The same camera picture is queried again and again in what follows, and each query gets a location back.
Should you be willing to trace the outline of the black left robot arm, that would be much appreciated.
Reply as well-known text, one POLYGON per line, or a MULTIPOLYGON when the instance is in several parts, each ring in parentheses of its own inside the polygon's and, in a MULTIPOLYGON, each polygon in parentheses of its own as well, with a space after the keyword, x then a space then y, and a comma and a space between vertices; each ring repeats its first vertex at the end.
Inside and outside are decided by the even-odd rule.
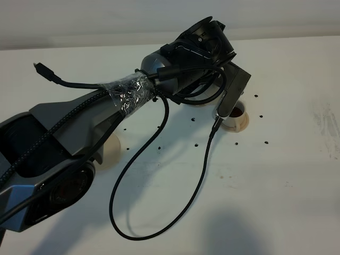
POLYGON ((213 137, 250 79, 233 63, 224 30, 207 17, 109 83, 67 82, 35 64, 46 80, 89 93, 36 105, 1 123, 1 229, 22 232, 79 201, 94 180, 94 164, 103 162, 104 143, 149 101, 198 106, 216 100, 213 137))

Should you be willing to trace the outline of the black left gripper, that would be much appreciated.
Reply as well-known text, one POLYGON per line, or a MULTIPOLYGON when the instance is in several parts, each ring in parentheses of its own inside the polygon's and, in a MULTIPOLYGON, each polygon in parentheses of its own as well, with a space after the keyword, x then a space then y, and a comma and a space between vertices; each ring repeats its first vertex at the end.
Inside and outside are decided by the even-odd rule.
POLYGON ((243 94, 251 74, 233 62, 222 65, 227 76, 227 84, 215 107, 216 115, 221 118, 229 117, 232 109, 243 94))

